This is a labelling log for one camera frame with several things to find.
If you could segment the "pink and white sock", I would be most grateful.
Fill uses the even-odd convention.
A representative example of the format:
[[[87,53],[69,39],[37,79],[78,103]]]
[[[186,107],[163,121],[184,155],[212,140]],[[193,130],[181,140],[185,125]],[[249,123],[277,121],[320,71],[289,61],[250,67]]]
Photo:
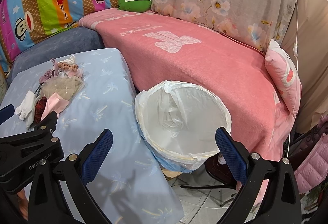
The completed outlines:
[[[62,98],[57,92],[54,92],[46,102],[46,107],[42,114],[41,120],[48,116],[52,111],[56,112],[57,116],[69,105],[69,101]]]

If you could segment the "white-lined round trash bin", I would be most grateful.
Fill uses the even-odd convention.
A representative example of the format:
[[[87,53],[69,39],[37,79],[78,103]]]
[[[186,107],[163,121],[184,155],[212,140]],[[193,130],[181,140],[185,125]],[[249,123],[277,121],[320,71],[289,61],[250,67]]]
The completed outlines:
[[[232,119],[221,99],[188,82],[163,81],[135,98],[135,115],[147,147],[160,165],[190,173],[219,153],[218,128],[231,131]]]

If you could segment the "green check-mark cushion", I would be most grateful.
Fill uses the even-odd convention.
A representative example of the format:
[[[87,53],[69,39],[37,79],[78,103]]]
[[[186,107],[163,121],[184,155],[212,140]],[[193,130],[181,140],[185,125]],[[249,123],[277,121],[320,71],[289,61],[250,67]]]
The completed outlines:
[[[152,4],[152,0],[118,0],[119,10],[143,13],[146,12]]]

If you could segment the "grey white sock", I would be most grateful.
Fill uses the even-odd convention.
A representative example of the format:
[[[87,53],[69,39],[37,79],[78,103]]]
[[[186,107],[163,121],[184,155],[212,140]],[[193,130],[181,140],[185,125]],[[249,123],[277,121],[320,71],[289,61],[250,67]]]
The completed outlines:
[[[34,121],[34,110],[36,105],[36,95],[32,91],[28,91],[19,106],[15,109],[15,114],[19,119],[24,121],[28,128]]]

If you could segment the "beige tulle fabric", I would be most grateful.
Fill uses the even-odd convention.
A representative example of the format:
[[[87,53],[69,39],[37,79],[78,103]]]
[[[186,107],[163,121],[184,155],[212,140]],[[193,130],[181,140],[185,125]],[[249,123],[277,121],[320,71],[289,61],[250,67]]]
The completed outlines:
[[[74,76],[52,77],[45,81],[41,86],[41,96],[50,98],[55,92],[63,99],[70,100],[74,95],[84,87],[84,81]]]

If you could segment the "pink fleece blanket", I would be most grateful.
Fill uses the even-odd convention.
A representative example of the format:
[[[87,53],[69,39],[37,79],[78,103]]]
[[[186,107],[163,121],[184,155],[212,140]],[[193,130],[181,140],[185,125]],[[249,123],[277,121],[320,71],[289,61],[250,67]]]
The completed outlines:
[[[82,17],[117,48],[140,91],[165,80],[190,82],[216,94],[232,117],[231,135],[250,152],[279,161],[294,123],[255,48],[209,28],[152,12],[118,9]]]

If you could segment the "mauve drawstring bag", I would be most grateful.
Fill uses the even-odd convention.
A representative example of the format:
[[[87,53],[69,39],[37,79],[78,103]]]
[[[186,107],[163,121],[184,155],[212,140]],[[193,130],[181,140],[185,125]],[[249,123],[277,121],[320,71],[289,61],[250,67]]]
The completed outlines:
[[[43,76],[39,78],[39,84],[43,84],[45,81],[49,80],[52,77],[58,76],[58,64],[55,59],[51,59],[53,68],[47,70]]]

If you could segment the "dark red velvet scrunchie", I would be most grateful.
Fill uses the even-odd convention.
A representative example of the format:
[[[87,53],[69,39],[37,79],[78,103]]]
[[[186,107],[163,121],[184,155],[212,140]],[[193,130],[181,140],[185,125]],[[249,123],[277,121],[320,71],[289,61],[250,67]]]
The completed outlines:
[[[34,123],[39,124],[42,118],[42,114],[44,113],[44,110],[46,108],[47,98],[42,97],[39,99],[36,103],[36,106],[34,108]]]

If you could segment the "black stool frame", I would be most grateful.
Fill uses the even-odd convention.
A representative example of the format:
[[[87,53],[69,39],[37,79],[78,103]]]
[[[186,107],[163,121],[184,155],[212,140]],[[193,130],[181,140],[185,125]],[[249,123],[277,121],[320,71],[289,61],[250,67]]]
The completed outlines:
[[[237,181],[234,179],[221,152],[207,159],[205,162],[205,171],[209,177],[213,178],[219,184],[205,186],[192,186],[189,184],[182,184],[180,185],[180,188],[184,190],[198,191],[200,193],[205,193],[205,191],[209,191],[210,193],[212,190],[230,190],[233,193],[228,199],[219,200],[218,198],[213,197],[215,202],[217,202],[219,209],[223,209],[225,206],[228,206],[229,203],[234,201],[234,198],[237,195]]]

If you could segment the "pink puffer jacket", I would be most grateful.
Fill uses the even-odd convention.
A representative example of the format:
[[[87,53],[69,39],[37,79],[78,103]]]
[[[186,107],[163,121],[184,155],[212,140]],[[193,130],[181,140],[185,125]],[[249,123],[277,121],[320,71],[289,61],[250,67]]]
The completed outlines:
[[[328,171],[328,141],[323,133],[304,162],[294,172],[299,193],[306,193],[318,186]]]

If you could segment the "small pink cartoon pillow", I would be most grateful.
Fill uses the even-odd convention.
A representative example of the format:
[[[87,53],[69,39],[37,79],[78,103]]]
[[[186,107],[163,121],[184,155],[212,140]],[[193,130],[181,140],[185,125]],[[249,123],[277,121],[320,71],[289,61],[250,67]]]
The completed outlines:
[[[292,59],[275,40],[269,42],[265,67],[290,114],[296,117],[300,108],[302,84]]]

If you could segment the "spotted tan scrunchie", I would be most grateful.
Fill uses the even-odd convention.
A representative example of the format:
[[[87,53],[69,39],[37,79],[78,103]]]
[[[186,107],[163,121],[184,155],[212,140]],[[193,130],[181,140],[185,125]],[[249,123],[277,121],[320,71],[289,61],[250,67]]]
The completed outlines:
[[[61,61],[58,63],[58,68],[61,69],[62,71],[77,72],[78,65],[77,64],[69,64],[67,62]]]

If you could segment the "dark blue plush pillow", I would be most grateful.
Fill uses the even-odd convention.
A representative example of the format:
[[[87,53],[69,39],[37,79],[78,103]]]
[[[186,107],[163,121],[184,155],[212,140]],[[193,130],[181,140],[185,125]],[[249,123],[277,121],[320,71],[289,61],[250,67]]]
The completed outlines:
[[[82,26],[66,30],[20,53],[15,58],[7,78],[7,84],[11,84],[18,73],[45,63],[50,59],[104,47],[100,34],[94,30]]]

